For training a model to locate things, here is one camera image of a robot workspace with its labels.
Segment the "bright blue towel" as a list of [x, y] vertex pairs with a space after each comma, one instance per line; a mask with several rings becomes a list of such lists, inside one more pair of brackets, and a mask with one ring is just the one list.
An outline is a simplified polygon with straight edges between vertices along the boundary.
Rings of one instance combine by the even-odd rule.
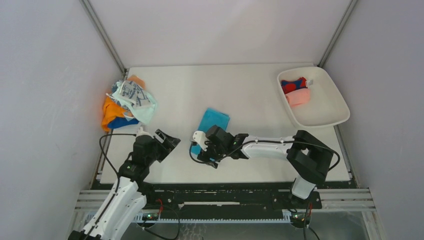
[[199, 123], [196, 131], [202, 131], [206, 133], [209, 128], [214, 125], [226, 130], [230, 122], [230, 116], [226, 113], [220, 112], [214, 108], [208, 107], [203, 114], [203, 117]]

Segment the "mint green towel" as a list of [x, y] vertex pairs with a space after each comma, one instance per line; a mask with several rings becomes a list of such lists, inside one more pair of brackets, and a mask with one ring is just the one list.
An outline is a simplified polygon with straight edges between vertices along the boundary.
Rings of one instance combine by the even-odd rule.
[[120, 106], [121, 108], [124, 109], [123, 112], [123, 116], [124, 118], [131, 120], [131, 119], [137, 119], [140, 123], [147, 125], [150, 123], [151, 119], [153, 118], [153, 115], [156, 111], [157, 108], [157, 101], [155, 100], [155, 98], [144, 89], [144, 92], [147, 94], [147, 97], [150, 101], [150, 103], [148, 104], [144, 104], [142, 106], [139, 107], [125, 107], [125, 106], [121, 106], [119, 104], [119, 102], [116, 102], [115, 100], [113, 100], [110, 95], [112, 93], [108, 93], [108, 97], [111, 98], [111, 100], [113, 102], [115, 102], [118, 106]]

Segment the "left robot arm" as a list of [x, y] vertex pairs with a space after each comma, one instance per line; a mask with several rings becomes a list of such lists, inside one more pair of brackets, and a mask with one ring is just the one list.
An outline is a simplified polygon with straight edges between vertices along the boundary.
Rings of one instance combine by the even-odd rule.
[[134, 137], [132, 151], [115, 170], [117, 179], [108, 196], [81, 230], [69, 234], [70, 240], [119, 240], [142, 208], [155, 205], [153, 185], [145, 179], [151, 165], [162, 162], [181, 140], [160, 129], [154, 135], [141, 129]]

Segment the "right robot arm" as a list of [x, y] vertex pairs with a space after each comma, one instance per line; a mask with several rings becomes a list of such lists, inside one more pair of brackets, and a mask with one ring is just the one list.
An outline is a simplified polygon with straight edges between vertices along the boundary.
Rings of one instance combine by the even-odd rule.
[[269, 138], [248, 133], [232, 135], [213, 125], [206, 132], [195, 131], [191, 146], [200, 148], [193, 159], [196, 163], [214, 168], [225, 158], [288, 161], [297, 172], [289, 194], [289, 203], [295, 208], [308, 203], [313, 190], [326, 181], [328, 172], [335, 167], [331, 164], [333, 157], [340, 157], [306, 130], [298, 130], [293, 136]]

